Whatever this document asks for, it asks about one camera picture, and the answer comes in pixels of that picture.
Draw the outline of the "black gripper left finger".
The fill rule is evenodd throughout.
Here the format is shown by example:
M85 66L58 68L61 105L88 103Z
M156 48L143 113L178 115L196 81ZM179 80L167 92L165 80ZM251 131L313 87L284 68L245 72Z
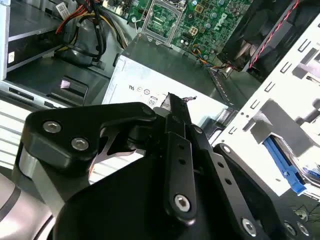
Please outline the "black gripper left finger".
M187 103L170 93L166 116L141 102L42 110L24 124L21 172L32 179L59 217L67 202L156 148L163 149L163 207L176 222L192 224L197 203Z

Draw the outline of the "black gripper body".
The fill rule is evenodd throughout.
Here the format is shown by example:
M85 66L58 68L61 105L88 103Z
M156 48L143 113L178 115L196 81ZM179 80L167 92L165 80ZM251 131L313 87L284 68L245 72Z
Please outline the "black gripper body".
M215 181L196 172L192 226L164 209L164 150L155 148L74 195L61 210L55 240L236 240Z

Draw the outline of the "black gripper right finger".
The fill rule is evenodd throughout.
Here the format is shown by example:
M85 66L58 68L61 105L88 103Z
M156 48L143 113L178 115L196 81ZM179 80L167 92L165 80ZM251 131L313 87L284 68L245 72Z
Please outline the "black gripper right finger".
M211 220L217 224L221 240L312 240L314 235L305 223L276 193L228 146L212 147L205 133L196 125L187 128L195 159L203 169L205 181L217 193L218 200Z

